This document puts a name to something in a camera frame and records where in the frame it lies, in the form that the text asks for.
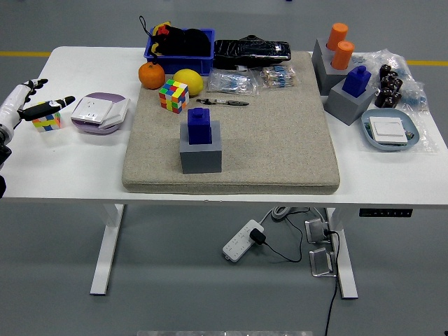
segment orange cylinder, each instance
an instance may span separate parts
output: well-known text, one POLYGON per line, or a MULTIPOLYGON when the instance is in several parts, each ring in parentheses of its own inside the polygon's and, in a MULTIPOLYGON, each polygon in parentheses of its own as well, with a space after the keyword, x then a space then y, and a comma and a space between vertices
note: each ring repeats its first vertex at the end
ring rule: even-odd
POLYGON ((331 27, 330 37, 328 37, 327 48, 336 51, 337 44, 345 40, 349 27, 344 23, 335 23, 331 27))
POLYGON ((349 66, 351 54, 355 50, 355 45, 352 42, 340 41, 337 44, 335 56, 331 61, 331 66, 336 70, 345 70, 349 66))

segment rubik's cube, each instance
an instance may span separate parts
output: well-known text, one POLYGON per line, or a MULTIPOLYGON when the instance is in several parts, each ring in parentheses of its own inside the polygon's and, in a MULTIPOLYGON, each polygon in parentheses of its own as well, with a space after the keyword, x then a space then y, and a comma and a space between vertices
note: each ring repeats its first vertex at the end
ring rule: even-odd
POLYGON ((160 105, 179 114, 190 101, 188 85, 169 79, 159 91, 160 105))
POLYGON ((40 132, 53 131, 61 128, 61 115, 59 112, 33 120, 33 125, 40 132))

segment robotic hand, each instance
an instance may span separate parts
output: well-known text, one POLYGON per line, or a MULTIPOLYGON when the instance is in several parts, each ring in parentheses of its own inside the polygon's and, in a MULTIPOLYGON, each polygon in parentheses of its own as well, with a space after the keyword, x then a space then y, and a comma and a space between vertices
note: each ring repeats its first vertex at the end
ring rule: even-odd
MULTIPOLYGON (((22 119, 30 121, 48 116, 75 101, 75 97, 69 96, 59 100, 47 101, 24 110, 25 103, 31 100, 29 96, 34 95, 36 90, 42 88, 47 82, 46 79, 33 79, 17 85, 0 106, 0 169, 11 155, 11 149, 6 145, 13 139, 14 129, 22 119)), ((5 189, 5 180, 0 176, 0 198, 3 196, 5 189)))

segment yellow floor line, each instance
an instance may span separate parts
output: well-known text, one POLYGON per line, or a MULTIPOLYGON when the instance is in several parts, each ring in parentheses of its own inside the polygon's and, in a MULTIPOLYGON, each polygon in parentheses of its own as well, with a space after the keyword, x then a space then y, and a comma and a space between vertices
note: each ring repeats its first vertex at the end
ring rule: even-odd
POLYGON ((423 65, 428 67, 448 67, 448 61, 421 61, 421 60, 408 60, 409 65, 423 65))
POLYGON ((5 57, 49 57, 51 52, 36 51, 0 51, 0 56, 5 57))

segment blue plastic bin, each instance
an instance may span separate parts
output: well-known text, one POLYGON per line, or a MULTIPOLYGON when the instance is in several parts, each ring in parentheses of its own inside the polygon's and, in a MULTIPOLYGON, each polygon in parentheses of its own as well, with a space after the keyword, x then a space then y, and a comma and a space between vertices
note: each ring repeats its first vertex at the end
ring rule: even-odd
MULTIPOLYGON (((181 69, 192 69, 201 76, 208 76, 210 69, 213 66, 214 45, 215 45, 215 30, 214 29, 200 29, 204 32, 210 40, 210 56, 208 57, 193 57, 193 56, 157 56, 157 63, 162 66, 166 74, 175 74, 181 69)), ((151 46, 151 37, 148 37, 148 43, 145 49, 145 58, 148 62, 153 60, 153 56, 149 53, 151 46)))

